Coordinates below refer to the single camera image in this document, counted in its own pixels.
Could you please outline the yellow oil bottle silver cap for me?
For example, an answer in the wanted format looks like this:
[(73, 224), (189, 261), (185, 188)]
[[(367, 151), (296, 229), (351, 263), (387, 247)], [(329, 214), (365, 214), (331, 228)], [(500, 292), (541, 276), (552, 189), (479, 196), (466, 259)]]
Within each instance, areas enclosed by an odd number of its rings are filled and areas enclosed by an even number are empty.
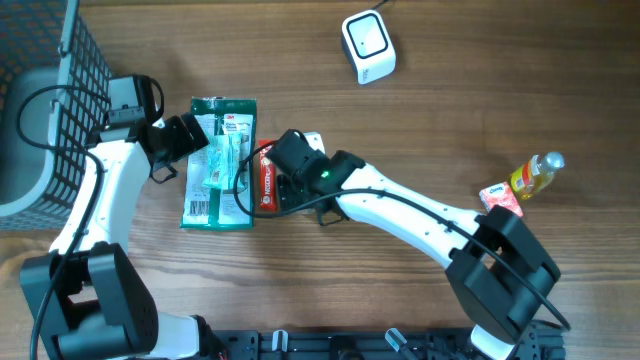
[(534, 155), (510, 174), (508, 183), (518, 199), (526, 200), (548, 186), (564, 166), (564, 156), (559, 152)]

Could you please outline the red Nescafe coffee stick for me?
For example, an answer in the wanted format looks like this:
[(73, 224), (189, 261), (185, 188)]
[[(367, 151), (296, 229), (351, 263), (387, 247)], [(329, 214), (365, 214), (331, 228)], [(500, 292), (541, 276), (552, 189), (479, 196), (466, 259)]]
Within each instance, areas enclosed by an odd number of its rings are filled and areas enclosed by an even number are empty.
[(259, 207), (270, 212), (277, 211), (276, 196), (276, 168), (271, 160), (266, 156), (270, 150), (270, 146), (266, 144), (272, 143), (270, 139), (261, 139), (258, 142), (263, 149), (260, 151), (260, 204)]

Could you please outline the red white juice carton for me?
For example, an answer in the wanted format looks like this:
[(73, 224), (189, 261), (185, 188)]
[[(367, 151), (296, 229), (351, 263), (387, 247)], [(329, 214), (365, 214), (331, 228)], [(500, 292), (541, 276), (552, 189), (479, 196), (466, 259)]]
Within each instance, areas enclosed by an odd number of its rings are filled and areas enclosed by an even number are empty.
[(524, 213), (518, 200), (507, 182), (498, 183), (479, 192), (479, 197), (487, 211), (495, 206), (504, 207), (519, 217), (523, 217)]

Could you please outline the green 3M sponge package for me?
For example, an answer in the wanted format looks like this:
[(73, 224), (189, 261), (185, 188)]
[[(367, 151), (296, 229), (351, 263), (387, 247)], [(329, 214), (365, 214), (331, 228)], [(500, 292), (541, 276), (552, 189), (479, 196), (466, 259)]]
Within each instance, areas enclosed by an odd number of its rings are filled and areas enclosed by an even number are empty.
[[(254, 150), (257, 122), (256, 100), (222, 97), (194, 98), (191, 102), (191, 113), (196, 117), (206, 136), (241, 133), (243, 138), (241, 161)], [(219, 231), (251, 228), (253, 218), (245, 213), (253, 208), (253, 174), (250, 167), (239, 165), (231, 192), (204, 187), (202, 182), (207, 168), (206, 147), (188, 157), (181, 226)]]

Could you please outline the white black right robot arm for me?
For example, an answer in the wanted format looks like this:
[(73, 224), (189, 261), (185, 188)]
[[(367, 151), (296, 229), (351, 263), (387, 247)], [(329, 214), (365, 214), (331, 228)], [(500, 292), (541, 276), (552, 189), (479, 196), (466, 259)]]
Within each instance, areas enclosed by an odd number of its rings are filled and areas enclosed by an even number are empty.
[(475, 324), (470, 343), (481, 356), (513, 357), (535, 314), (549, 304), (559, 268), (511, 210), (496, 206), (481, 215), (439, 203), (345, 151), (267, 156), (322, 210), (382, 229), (439, 263)]

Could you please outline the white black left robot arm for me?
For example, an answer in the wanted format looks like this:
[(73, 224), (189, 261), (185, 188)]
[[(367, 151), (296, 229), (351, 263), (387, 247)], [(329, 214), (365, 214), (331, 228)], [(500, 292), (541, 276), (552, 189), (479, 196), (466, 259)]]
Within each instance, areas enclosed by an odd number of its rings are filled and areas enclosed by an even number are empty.
[(204, 148), (186, 113), (92, 132), (80, 192), (48, 255), (26, 260), (20, 284), (34, 317), (30, 356), (52, 359), (208, 359), (224, 351), (200, 316), (158, 311), (127, 256), (137, 200), (152, 173)]

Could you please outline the teal snack bar wrapper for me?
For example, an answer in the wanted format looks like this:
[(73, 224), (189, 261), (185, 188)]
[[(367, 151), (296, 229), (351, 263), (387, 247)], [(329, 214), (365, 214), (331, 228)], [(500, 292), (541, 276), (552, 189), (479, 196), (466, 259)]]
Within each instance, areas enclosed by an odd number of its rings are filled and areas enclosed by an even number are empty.
[(207, 135), (207, 168), (202, 185), (223, 192), (233, 190), (242, 155), (242, 134)]

